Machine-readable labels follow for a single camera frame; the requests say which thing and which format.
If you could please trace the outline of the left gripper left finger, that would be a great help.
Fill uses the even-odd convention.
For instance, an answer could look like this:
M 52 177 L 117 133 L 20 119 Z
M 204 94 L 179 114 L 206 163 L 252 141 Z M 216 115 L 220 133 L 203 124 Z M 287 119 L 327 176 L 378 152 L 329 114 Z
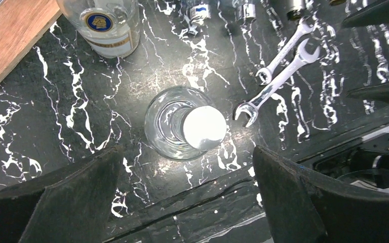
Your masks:
M 101 242 L 123 157 L 117 145 L 0 190 L 0 242 Z

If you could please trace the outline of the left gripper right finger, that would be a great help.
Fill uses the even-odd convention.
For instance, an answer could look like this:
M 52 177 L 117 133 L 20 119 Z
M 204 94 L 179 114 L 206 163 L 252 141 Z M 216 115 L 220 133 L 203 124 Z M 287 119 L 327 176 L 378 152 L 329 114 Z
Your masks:
M 274 242 L 389 242 L 389 193 L 346 184 L 261 146 L 253 168 Z

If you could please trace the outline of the clear bottle white cap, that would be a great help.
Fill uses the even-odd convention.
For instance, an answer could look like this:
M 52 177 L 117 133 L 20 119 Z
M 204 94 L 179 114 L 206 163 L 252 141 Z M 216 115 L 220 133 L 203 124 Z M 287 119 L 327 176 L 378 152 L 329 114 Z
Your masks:
M 224 140 L 227 124 L 202 91 L 174 86 L 158 93 L 147 107 L 144 133 L 151 147 L 173 161 L 191 161 Z

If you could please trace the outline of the clear liquor bottle black cap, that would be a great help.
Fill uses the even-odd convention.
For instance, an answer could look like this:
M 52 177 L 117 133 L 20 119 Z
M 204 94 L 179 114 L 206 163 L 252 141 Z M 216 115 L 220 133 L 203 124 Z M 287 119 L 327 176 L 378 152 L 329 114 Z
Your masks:
M 106 58 L 127 57 L 140 39 L 137 0 L 56 0 L 66 19 Z

